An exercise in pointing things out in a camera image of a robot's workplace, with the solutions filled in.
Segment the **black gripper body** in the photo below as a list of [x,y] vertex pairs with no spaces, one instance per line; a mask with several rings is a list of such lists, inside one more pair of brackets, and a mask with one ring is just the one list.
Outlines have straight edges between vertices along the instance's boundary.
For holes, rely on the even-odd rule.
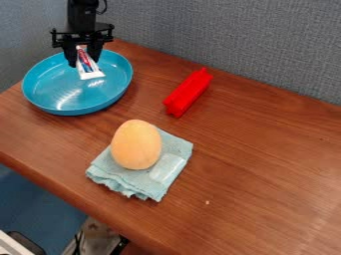
[[79,31],[70,24],[62,28],[54,28],[50,33],[52,37],[52,47],[60,48],[66,41],[74,42],[76,45],[88,45],[94,41],[103,41],[104,43],[114,41],[112,24],[98,22],[95,29],[91,31]]

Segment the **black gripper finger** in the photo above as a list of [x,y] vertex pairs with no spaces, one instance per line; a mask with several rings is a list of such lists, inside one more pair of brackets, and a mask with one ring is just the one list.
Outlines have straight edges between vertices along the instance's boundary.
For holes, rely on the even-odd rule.
[[99,62],[103,46],[104,46],[103,37],[94,37],[87,42],[87,53],[95,62]]
[[76,50],[76,42],[74,38],[68,35],[63,36],[63,43],[62,48],[64,51],[64,56],[68,61],[68,64],[72,68],[76,67],[76,61],[78,61],[78,50]]

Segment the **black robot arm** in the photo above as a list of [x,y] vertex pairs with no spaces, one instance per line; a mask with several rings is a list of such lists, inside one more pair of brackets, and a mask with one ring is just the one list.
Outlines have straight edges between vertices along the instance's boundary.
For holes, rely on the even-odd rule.
[[107,0],[68,0],[67,23],[51,30],[52,47],[62,48],[72,68],[76,67],[76,47],[86,45],[87,53],[99,62],[104,44],[114,41],[115,26],[98,21],[108,9]]

